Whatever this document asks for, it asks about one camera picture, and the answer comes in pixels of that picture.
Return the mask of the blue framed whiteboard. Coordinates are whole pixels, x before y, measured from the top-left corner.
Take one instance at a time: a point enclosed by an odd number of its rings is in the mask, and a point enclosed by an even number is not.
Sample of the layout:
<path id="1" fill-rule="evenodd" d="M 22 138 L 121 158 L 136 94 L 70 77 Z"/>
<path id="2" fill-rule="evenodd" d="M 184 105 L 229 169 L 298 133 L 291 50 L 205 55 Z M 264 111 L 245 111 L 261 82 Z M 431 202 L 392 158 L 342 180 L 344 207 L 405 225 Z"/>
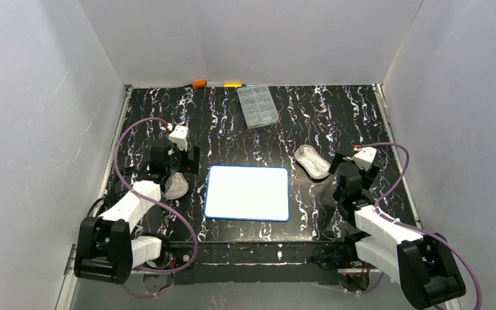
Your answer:
<path id="1" fill-rule="evenodd" d="M 216 220 L 288 222 L 289 170 L 270 166 L 211 166 L 203 215 Z"/>

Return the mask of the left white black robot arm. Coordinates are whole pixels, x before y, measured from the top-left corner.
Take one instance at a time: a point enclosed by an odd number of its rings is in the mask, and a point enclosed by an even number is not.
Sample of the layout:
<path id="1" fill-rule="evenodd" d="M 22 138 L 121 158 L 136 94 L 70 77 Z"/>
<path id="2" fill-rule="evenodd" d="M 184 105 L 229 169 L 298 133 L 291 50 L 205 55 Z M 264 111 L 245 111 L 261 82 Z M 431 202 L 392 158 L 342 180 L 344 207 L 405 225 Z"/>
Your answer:
<path id="1" fill-rule="evenodd" d="M 120 169 L 101 199 L 105 211 L 89 213 L 79 228 L 74 274 L 78 278 L 124 284 L 131 271 L 174 268 L 168 237 L 140 233 L 138 225 L 161 199 L 177 200 L 189 184 L 185 174 L 197 175 L 200 148 L 181 150 L 177 145 L 153 147 L 140 168 Z"/>

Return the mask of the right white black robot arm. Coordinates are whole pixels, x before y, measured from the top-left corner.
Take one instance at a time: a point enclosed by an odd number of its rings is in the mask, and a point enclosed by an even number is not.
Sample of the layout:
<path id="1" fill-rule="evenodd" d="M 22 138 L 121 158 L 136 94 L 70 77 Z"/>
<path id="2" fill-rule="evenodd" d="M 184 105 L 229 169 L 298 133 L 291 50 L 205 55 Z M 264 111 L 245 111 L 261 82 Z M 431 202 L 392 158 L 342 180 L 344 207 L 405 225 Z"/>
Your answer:
<path id="1" fill-rule="evenodd" d="M 369 263 L 398 282 L 415 309 L 464 296 L 466 285 L 453 253 L 430 235 L 377 212 L 374 201 L 365 195 L 380 170 L 376 152 L 366 147 L 351 157 L 337 153 L 329 168 L 338 177 L 333 197 L 339 211 L 357 229 L 345 237 L 352 259 Z"/>

